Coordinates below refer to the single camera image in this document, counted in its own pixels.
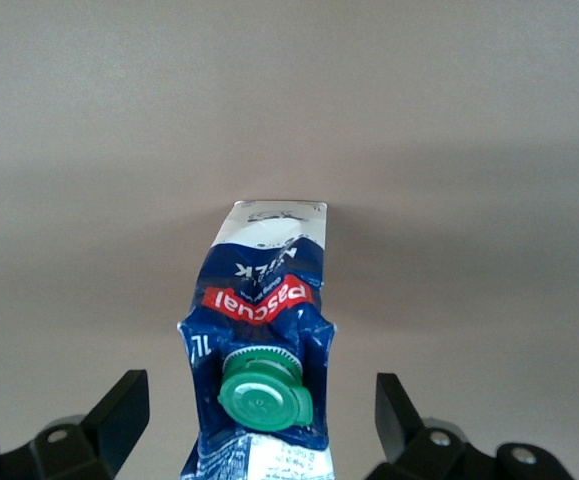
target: gray surface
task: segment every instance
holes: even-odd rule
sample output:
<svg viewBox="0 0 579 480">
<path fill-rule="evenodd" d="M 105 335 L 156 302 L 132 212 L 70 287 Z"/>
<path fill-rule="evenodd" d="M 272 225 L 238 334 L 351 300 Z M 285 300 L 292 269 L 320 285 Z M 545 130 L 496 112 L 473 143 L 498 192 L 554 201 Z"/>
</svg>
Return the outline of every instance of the gray surface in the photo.
<svg viewBox="0 0 579 480">
<path fill-rule="evenodd" d="M 340 479 L 378 371 L 579 478 L 579 2 L 0 2 L 2 450 L 147 368 L 120 478 L 176 478 L 175 325 L 251 198 L 330 204 Z"/>
</svg>

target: green cap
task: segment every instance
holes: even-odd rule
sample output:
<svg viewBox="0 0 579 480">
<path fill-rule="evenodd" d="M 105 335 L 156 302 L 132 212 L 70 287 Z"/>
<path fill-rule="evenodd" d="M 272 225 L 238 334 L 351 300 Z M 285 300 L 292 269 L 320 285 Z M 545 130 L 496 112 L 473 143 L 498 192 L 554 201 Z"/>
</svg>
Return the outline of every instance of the green cap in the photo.
<svg viewBox="0 0 579 480">
<path fill-rule="evenodd" d="M 311 394 L 302 386 L 302 365 L 278 347 L 246 347 L 227 356 L 218 401 L 235 421 L 263 432 L 313 420 Z"/>
</svg>

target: silver bolt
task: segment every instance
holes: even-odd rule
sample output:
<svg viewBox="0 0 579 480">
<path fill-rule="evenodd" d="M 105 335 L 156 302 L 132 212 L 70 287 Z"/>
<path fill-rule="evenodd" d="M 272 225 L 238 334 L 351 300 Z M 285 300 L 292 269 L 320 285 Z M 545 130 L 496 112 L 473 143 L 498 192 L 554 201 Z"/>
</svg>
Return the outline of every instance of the silver bolt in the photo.
<svg viewBox="0 0 579 480">
<path fill-rule="evenodd" d="M 439 447 L 448 447 L 451 445 L 451 439 L 445 432 L 436 430 L 431 434 L 431 441 Z"/>
<path fill-rule="evenodd" d="M 51 432 L 47 437 L 47 441 L 49 443 L 56 443 L 60 440 L 64 440 L 67 438 L 67 431 L 66 430 L 56 430 L 55 432 Z"/>
<path fill-rule="evenodd" d="M 513 455 L 513 458 L 526 465 L 533 465 L 538 461 L 533 453 L 523 447 L 514 448 L 511 451 L 511 454 Z"/>
</svg>

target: blue and white packaging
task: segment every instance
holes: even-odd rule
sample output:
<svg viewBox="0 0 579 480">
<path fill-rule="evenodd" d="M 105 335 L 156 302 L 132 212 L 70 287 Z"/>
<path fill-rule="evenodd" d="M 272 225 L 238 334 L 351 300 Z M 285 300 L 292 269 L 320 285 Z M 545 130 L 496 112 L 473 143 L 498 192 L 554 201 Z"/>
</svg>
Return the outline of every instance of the blue and white packaging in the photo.
<svg viewBox="0 0 579 480">
<path fill-rule="evenodd" d="M 190 312 L 178 324 L 200 428 L 182 480 L 334 479 L 326 386 L 335 326 L 320 314 L 326 213 L 326 204 L 318 202 L 243 201 L 224 221 L 200 270 Z M 254 418 L 255 427 L 234 419 L 240 417 L 224 398 L 226 365 L 251 350 L 281 352 L 299 369 L 295 388 L 306 389 L 312 408 L 301 420 L 270 431 L 261 426 L 264 418 Z M 257 363 L 264 369 L 270 362 Z M 289 378 L 287 369 L 278 371 Z M 248 407 L 264 404 L 255 395 L 267 390 L 252 394 L 256 387 L 269 390 L 258 383 L 236 388 Z M 269 395 L 283 403 L 277 392 Z"/>
</svg>

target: red label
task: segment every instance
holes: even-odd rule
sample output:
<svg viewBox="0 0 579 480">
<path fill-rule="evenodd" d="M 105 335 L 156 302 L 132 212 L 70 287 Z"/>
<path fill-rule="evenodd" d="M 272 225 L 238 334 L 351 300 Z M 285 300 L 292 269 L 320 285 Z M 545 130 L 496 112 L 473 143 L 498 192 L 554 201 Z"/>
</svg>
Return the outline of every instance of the red label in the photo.
<svg viewBox="0 0 579 480">
<path fill-rule="evenodd" d="M 314 303 L 311 288 L 293 275 L 287 275 L 280 285 L 255 305 L 238 297 L 233 288 L 209 287 L 202 299 L 205 307 L 252 325 L 269 323 L 285 308 L 305 302 Z"/>
</svg>

